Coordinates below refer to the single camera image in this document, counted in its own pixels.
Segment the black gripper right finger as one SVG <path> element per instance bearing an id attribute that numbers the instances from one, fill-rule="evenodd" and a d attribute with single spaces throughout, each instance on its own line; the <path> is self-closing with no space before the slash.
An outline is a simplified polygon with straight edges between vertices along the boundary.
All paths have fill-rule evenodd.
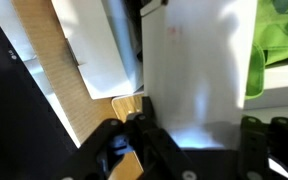
<path id="1" fill-rule="evenodd" d="M 246 157 L 267 157 L 268 144 L 264 124 L 253 116 L 241 120 L 241 151 Z"/>

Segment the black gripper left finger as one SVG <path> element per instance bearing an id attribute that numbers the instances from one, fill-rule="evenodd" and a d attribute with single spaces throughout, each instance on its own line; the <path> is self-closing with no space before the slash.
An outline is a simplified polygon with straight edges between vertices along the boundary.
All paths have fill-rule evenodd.
<path id="1" fill-rule="evenodd" d="M 142 112 L 143 112 L 142 122 L 145 123 L 150 128 L 155 128 L 156 124 L 155 124 L 154 108 L 151 99 L 148 96 L 142 97 Z"/>

